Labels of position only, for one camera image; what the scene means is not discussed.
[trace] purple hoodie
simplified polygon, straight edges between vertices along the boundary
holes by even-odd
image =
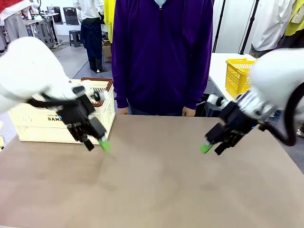
[[[212,0],[116,0],[112,72],[118,108],[196,108],[207,85]]]

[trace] cream plastic crate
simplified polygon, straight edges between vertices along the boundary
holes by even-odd
[[[113,81],[111,79],[100,78],[83,78],[82,80],[85,79],[92,81],[94,90],[104,88],[109,92],[109,98],[100,107],[96,107],[98,104],[91,99],[96,109],[93,115],[105,127],[107,130],[106,137],[108,137],[115,118]],[[80,82],[77,79],[72,79],[71,81],[72,83]],[[9,111],[9,115],[21,141],[79,143],[74,140],[67,127],[54,111],[37,109],[29,104],[19,104]],[[95,138],[89,136],[89,139],[93,144],[99,144]]]

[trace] stool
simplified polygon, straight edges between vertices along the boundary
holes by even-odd
[[[80,46],[80,31],[79,30],[70,30],[69,31],[69,36],[70,36],[70,46],[74,44],[74,47],[79,47]]]

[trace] yellow plastic basket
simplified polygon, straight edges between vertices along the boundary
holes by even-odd
[[[227,59],[226,89],[234,98],[251,87],[248,72],[255,61],[248,61],[246,58]]]

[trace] white shirt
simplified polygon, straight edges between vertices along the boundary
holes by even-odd
[[[30,7],[31,5],[32,3],[29,0],[23,0],[21,2],[16,3],[15,5],[7,7],[0,13],[0,20],[5,20],[6,18],[15,13],[20,13],[20,11],[22,11],[26,7]]]
[[[252,45],[257,51],[277,47],[292,14],[294,0],[265,0]]]
[[[166,0],[154,0],[157,5],[159,5],[160,7],[162,7],[162,5],[166,2]]]
[[[98,12],[104,13],[104,0],[73,0],[73,7],[81,7],[79,20],[99,18]]]

